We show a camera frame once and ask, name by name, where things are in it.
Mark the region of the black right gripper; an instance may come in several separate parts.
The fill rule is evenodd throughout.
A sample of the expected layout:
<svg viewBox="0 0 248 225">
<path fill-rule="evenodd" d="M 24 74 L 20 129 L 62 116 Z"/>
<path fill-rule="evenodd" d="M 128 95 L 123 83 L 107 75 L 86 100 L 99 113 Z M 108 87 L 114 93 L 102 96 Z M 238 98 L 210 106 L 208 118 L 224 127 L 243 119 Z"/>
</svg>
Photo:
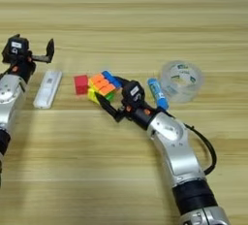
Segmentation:
<svg viewBox="0 0 248 225">
<path fill-rule="evenodd" d="M 128 84 L 130 81 L 118 76 L 113 76 L 121 85 L 121 87 Z M 134 121 L 143 130 L 146 130 L 152 119 L 158 113 L 156 109 L 151 108 L 146 102 L 141 102 L 137 106 L 122 99 L 122 107 L 120 109 L 114 108 L 110 101 L 100 93 L 95 94 L 100 106 L 110 114 L 116 122 L 121 121 L 126 117 L 130 121 Z"/>
</svg>

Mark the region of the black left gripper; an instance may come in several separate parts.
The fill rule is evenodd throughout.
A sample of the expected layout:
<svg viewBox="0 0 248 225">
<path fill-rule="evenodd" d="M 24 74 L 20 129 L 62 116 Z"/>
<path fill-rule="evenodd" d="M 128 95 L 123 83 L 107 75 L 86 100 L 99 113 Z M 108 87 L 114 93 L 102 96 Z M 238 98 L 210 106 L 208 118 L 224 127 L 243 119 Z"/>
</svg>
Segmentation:
<svg viewBox="0 0 248 225">
<path fill-rule="evenodd" d="M 10 67 L 3 73 L 5 75 L 19 76 L 24 81 L 29 81 L 36 70 L 36 62 L 50 63 L 54 55 L 54 41 L 50 39 L 46 46 L 46 55 L 35 55 L 29 52 L 27 55 L 6 53 L 3 55 L 3 63 Z"/>
</svg>

